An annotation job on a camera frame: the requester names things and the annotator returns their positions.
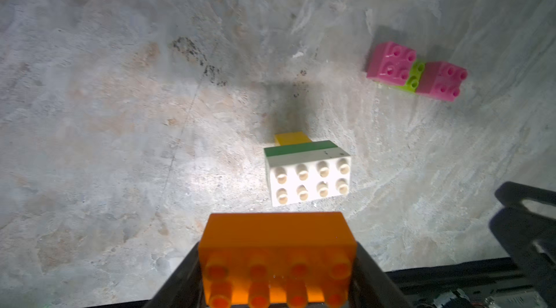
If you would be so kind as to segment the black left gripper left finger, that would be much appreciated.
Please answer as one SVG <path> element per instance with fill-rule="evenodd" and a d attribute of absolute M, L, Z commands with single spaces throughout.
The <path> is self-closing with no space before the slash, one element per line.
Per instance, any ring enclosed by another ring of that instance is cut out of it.
<path fill-rule="evenodd" d="M 145 308 L 200 308 L 204 307 L 204 285 L 198 245 L 186 255 L 177 269 L 159 289 Z"/>

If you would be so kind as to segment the magenta lego brick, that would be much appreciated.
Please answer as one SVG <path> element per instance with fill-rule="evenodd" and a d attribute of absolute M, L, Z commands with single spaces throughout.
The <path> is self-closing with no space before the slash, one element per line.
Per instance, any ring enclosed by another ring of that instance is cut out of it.
<path fill-rule="evenodd" d="M 416 58 L 416 51 L 404 45 L 394 42 L 379 44 L 372 53 L 366 77 L 386 85 L 404 86 Z"/>
<path fill-rule="evenodd" d="M 454 102 L 460 95 L 460 86 L 468 77 L 468 71 L 445 61 L 425 64 L 416 94 L 428 98 Z"/>

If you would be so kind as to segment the orange long lego brick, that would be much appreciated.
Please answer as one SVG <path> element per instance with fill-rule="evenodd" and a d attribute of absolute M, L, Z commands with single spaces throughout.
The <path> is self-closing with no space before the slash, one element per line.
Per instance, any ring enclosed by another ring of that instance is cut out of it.
<path fill-rule="evenodd" d="M 215 213 L 198 256 L 209 307 L 341 307 L 357 242 L 341 212 Z"/>

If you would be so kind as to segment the white lego brick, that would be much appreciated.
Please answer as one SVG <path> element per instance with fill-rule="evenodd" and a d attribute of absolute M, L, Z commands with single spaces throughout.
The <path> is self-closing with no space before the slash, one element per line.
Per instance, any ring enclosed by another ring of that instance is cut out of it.
<path fill-rule="evenodd" d="M 346 196 L 352 157 L 340 147 L 266 157 L 266 181 L 272 205 L 280 207 Z"/>

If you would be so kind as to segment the yellow lego brick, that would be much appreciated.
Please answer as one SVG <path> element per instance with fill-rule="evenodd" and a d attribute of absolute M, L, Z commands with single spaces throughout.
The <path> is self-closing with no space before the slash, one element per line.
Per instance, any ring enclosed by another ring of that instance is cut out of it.
<path fill-rule="evenodd" d="M 311 139 L 302 131 L 275 134 L 276 146 L 310 143 Z"/>

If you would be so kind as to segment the dark green long lego brick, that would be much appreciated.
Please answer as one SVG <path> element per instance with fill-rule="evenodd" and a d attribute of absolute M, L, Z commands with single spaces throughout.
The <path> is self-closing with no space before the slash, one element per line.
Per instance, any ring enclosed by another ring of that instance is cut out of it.
<path fill-rule="evenodd" d="M 274 157 L 281 155 L 292 155 L 296 153 L 305 153 L 314 150 L 326 150 L 337 147 L 337 145 L 330 141 L 320 141 L 320 142 L 307 142 L 301 144 L 290 144 L 283 146 L 267 147 L 264 148 L 264 154 L 266 157 Z"/>

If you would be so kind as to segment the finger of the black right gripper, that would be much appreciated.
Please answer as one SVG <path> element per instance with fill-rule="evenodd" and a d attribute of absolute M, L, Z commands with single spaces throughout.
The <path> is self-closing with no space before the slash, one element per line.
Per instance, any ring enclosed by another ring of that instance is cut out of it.
<path fill-rule="evenodd" d="M 507 181 L 495 196 L 503 209 L 490 221 L 490 230 L 537 292 L 554 295 L 555 219 L 531 212 L 523 201 L 554 206 L 555 193 Z"/>

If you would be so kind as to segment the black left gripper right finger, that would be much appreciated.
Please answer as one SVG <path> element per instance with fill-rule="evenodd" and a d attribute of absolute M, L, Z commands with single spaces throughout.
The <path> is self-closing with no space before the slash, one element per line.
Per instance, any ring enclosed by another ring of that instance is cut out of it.
<path fill-rule="evenodd" d="M 359 243 L 349 286 L 349 307 L 412 307 L 402 291 Z"/>

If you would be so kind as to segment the lime green lego brick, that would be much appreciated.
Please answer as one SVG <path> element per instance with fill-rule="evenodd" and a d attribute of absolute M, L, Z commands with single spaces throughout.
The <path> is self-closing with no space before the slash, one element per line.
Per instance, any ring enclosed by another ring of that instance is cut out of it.
<path fill-rule="evenodd" d="M 424 73 L 426 63 L 420 59 L 416 59 L 411 67 L 409 78 L 403 86 L 393 86 L 394 89 L 399 89 L 405 92 L 415 93 Z"/>

